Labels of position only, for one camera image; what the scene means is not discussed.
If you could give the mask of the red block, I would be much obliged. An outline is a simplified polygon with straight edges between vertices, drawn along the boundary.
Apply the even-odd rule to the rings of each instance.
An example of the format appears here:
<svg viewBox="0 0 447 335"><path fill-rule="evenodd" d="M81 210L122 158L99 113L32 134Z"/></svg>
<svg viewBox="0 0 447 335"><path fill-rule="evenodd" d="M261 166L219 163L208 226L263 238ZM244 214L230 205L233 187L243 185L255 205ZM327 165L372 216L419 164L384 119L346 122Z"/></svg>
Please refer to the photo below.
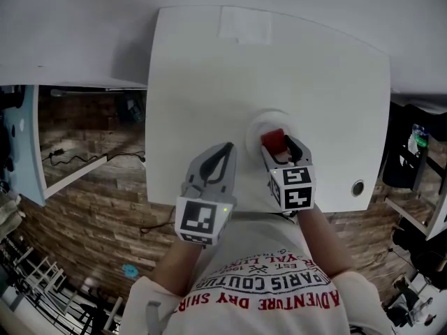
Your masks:
<svg viewBox="0 0 447 335"><path fill-rule="evenodd" d="M261 135L261 144L273 155L279 155L287 151L285 133L282 128Z"/></svg>

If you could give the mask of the person's left forearm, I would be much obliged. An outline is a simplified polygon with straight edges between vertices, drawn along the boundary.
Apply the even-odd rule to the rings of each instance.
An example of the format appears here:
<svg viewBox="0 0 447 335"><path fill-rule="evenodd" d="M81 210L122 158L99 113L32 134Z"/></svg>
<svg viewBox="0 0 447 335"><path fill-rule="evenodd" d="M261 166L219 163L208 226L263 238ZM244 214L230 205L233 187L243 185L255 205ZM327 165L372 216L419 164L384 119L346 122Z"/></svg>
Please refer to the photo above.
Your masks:
<svg viewBox="0 0 447 335"><path fill-rule="evenodd" d="M202 249L200 244L175 240L149 278L174 295L183 297L189 291L191 277Z"/></svg>

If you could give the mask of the white round plate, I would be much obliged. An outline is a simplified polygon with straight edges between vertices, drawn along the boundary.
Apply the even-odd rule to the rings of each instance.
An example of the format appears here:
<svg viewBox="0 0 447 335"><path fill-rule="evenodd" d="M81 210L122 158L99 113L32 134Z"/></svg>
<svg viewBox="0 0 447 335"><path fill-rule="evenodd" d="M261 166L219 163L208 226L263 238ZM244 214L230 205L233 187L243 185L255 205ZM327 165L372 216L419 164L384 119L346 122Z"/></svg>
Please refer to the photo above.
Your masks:
<svg viewBox="0 0 447 335"><path fill-rule="evenodd" d="M289 114L278 109L261 110L249 124L245 145L250 159L256 163L263 162L261 154L261 136L282 129L285 134L294 136L296 134L295 124Z"/></svg>

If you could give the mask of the white bags with green bottle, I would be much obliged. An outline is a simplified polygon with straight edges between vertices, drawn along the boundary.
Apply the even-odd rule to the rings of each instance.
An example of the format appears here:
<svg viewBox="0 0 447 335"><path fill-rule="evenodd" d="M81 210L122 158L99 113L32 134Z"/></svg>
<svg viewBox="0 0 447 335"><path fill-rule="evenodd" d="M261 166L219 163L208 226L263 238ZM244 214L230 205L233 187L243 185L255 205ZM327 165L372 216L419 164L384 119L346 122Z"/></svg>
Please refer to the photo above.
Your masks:
<svg viewBox="0 0 447 335"><path fill-rule="evenodd" d="M429 135L423 126L414 124L409 136L407 149L414 155L419 155L428 148Z"/></svg>

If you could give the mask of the white partition panel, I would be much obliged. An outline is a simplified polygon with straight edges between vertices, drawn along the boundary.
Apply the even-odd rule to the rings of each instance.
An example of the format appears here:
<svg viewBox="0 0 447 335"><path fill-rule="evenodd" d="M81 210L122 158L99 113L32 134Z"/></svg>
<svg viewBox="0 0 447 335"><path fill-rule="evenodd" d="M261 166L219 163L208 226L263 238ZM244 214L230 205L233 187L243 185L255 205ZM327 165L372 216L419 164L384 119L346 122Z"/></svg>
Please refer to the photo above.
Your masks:
<svg viewBox="0 0 447 335"><path fill-rule="evenodd" d="M112 27L39 0L0 1L0 84L143 87L149 54Z"/></svg>

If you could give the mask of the black office chair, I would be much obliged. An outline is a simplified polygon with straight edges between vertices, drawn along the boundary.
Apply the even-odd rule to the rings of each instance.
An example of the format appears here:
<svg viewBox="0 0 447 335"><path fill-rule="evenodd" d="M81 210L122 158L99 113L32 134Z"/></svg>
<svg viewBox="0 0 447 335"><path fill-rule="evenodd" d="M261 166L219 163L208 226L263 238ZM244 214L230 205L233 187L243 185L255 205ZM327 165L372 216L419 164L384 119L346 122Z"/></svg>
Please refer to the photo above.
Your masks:
<svg viewBox="0 0 447 335"><path fill-rule="evenodd" d="M427 165L440 177L441 185L447 181L447 164L441 167L428 156L428 148L419 155L407 149L412 126L418 124L427 131L429 138L447 142L447 112L432 114L415 105L390 104L386 142L381 161L382 181L394 188L416 190L423 168Z"/></svg>

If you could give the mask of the grey metal partition foot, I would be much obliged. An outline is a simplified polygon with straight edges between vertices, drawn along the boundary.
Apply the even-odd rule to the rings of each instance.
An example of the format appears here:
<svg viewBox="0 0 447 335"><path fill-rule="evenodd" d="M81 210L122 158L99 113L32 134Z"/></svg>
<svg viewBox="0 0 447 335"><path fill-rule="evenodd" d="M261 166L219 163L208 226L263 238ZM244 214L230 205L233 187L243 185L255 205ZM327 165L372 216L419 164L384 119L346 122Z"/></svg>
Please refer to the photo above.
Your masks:
<svg viewBox="0 0 447 335"><path fill-rule="evenodd" d="M50 95L53 98L63 98L63 97L72 97L72 96L117 96L124 95L123 91L69 91L62 89L51 89Z"/></svg>

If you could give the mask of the person's white printed shirt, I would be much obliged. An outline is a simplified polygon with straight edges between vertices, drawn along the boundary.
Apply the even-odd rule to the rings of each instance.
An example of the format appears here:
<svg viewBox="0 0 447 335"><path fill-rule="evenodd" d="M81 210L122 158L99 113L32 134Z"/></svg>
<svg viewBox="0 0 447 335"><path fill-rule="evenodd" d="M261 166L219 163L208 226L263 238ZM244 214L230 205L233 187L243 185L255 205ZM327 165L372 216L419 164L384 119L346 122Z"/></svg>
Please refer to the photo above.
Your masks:
<svg viewBox="0 0 447 335"><path fill-rule="evenodd" d="M183 297L149 276L132 285L119 335L392 335L376 287L355 270L326 276L298 219L234 215Z"/></svg>

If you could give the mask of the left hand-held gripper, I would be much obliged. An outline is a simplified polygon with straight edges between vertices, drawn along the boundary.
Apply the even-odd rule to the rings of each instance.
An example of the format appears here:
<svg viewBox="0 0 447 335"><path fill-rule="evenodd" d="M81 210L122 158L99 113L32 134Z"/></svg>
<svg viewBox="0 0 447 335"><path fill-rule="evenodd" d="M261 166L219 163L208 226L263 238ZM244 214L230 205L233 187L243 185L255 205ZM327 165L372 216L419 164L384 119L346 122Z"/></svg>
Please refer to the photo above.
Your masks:
<svg viewBox="0 0 447 335"><path fill-rule="evenodd" d="M237 148L232 142L216 144L192 160L176 201L175 232L182 241L218 243L237 204L236 168Z"/></svg>

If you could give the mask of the light blue desk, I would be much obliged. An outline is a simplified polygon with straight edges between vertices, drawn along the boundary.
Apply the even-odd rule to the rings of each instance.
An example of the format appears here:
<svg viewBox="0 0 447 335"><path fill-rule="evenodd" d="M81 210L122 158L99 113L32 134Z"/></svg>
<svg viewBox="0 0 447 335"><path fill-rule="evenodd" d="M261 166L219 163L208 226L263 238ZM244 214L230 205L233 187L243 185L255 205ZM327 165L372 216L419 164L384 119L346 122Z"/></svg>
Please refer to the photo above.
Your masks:
<svg viewBox="0 0 447 335"><path fill-rule="evenodd" d="M108 161L106 155L85 163L73 173L48 186L45 180L38 134L38 86L24 88L24 101L19 107L3 111L4 126L12 151L12 170L0 175L10 189L44 207L46 200L88 172Z"/></svg>

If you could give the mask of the person's right forearm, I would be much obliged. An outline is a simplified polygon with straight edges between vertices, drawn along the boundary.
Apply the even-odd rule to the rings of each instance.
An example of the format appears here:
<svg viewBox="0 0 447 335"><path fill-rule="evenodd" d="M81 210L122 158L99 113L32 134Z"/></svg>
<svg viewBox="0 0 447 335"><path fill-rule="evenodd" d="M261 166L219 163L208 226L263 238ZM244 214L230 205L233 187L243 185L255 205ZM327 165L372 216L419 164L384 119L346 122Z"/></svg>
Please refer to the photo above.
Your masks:
<svg viewBox="0 0 447 335"><path fill-rule="evenodd" d="M316 205L298 212L298 224L313 261L326 276L334 278L354 270L348 248Z"/></svg>

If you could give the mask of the black floor box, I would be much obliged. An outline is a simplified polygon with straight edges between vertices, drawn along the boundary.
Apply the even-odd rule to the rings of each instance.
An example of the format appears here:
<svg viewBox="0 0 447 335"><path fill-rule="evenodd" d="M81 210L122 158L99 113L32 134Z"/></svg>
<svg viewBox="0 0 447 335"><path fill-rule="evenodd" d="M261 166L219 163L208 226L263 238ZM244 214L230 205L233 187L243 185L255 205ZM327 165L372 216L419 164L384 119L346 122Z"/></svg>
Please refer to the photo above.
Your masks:
<svg viewBox="0 0 447 335"><path fill-rule="evenodd" d="M141 123L145 119L145 113L139 98L126 99L126 118L129 122Z"/></svg>

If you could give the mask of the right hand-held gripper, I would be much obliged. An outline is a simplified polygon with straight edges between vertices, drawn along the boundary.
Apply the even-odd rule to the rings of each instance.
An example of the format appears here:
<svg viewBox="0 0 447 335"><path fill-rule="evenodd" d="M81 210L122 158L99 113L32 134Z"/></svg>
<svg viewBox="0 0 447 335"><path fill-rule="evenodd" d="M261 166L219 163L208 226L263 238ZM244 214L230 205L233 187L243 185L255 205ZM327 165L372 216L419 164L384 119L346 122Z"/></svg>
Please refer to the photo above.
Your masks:
<svg viewBox="0 0 447 335"><path fill-rule="evenodd" d="M291 135L285 135L284 140L289 161L295 167L286 167L287 162L278 161L263 144L261 145L263 162L269 170L271 194L282 213L312 209L316 190L315 171L311 165L312 153Z"/></svg>

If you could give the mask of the white square table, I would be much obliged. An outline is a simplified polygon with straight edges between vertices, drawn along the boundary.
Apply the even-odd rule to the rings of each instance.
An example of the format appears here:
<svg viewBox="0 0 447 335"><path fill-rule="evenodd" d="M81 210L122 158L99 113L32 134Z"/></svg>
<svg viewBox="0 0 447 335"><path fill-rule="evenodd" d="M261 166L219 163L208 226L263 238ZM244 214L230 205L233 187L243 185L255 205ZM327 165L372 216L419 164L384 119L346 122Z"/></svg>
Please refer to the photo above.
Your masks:
<svg viewBox="0 0 447 335"><path fill-rule="evenodd" d="M224 9L159 11L147 83L147 197L174 204L190 162L209 147L237 148L240 211L277 203L246 133L280 112L280 128L312 153L315 201L324 212L368 207L379 173L390 107L388 56L321 24L271 14L271 41L245 45L219 34Z"/></svg>

